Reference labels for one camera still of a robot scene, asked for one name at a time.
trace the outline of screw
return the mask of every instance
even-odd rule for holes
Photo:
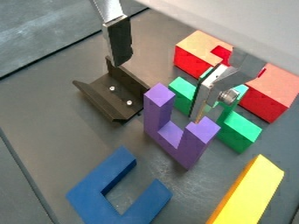
[[[133,104],[134,104],[134,103],[133,103],[131,101],[127,101],[127,102],[126,102],[126,105],[127,105],[127,106],[133,106]]]

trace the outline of green block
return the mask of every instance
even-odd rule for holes
[[[207,71],[201,75],[199,81],[206,77],[206,75],[210,73],[210,71],[211,71],[213,68],[214,68],[214,67],[211,66],[211,67],[207,69]]]
[[[223,112],[221,114],[219,120],[218,120],[221,123],[225,122],[225,120],[227,119],[231,111],[235,110],[235,108],[239,105],[239,102],[241,102],[246,92],[249,91],[249,87],[246,85],[239,85],[239,86],[234,87],[234,89],[237,91],[239,91],[239,96],[238,96],[238,99],[234,101],[234,103],[231,105],[227,105],[225,102],[217,102],[215,103],[215,106],[219,104],[225,108]]]
[[[183,112],[185,115],[189,115],[197,87],[186,79],[178,77],[170,84],[169,88],[175,93],[174,106]]]
[[[201,79],[205,78],[207,73],[213,68],[210,68]],[[182,77],[178,77],[169,88],[175,93],[174,106],[183,112],[185,115],[190,114],[193,98],[195,95],[197,87]],[[234,112],[242,97],[249,91],[249,87],[239,85],[234,87],[239,91],[239,96],[233,105],[227,105],[223,102],[217,102],[215,106],[219,105],[225,108],[222,115],[218,120],[218,125],[221,126],[221,131],[218,134],[218,139],[237,152],[242,153],[249,146],[258,140],[258,136],[262,129],[249,121],[242,115]]]
[[[258,140],[262,129],[235,111],[229,114],[225,122],[218,121],[219,140],[238,153],[242,153]]]

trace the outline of blue l-shaped block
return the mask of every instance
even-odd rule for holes
[[[149,224],[173,197],[157,179],[123,215],[110,204],[106,194],[137,166],[137,158],[125,146],[70,190],[67,199],[87,224]]]

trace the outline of gray table surface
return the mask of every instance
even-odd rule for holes
[[[150,86],[169,85],[178,76],[195,82],[174,66],[174,46],[193,32],[153,10],[134,17],[135,55],[125,66]],[[74,80],[90,83],[107,72],[107,54],[98,34],[0,81],[0,127],[60,223],[82,223],[66,193],[119,145],[138,162],[107,196],[121,213],[161,179],[174,196],[154,223],[205,223],[245,165],[262,153],[285,170],[285,180],[261,223],[289,223],[299,203],[299,98],[273,124],[238,108],[263,127],[257,143],[239,155],[217,139],[186,171],[146,135],[143,113],[126,125],[111,123],[72,86]],[[177,110],[173,120],[181,127],[189,122]]]
[[[52,224],[12,151],[0,130],[0,223]]]

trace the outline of black metal bracket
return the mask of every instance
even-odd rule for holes
[[[74,85],[111,122],[127,122],[145,108],[145,82],[123,66],[114,67],[107,56],[107,70],[90,84],[74,81]]]

